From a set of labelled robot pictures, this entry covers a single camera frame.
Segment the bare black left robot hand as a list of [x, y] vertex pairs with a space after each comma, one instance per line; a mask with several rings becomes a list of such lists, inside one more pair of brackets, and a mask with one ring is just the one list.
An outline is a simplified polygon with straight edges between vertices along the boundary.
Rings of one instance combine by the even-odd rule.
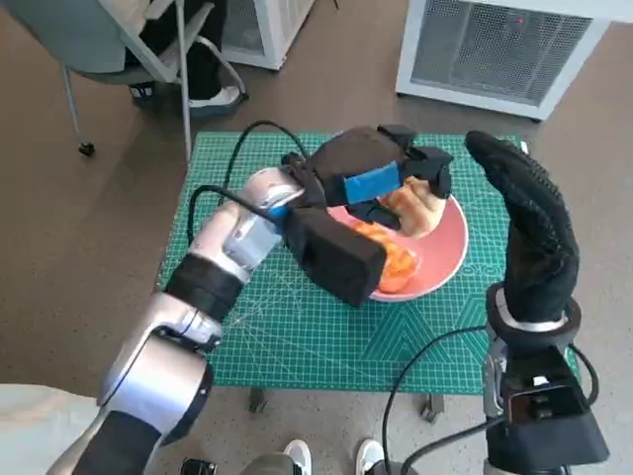
[[401, 125], [358, 127], [325, 142], [311, 157], [328, 206], [409, 238], [439, 225], [452, 192], [453, 156], [414, 143]]

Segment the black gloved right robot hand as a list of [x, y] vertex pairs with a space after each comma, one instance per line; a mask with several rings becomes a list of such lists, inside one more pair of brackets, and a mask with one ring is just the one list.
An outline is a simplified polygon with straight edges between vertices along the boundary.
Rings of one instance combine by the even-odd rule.
[[470, 131], [465, 146], [502, 196], [510, 218], [502, 284], [510, 314], [521, 323], [558, 320], [580, 268], [561, 192], [540, 163], [508, 141]]

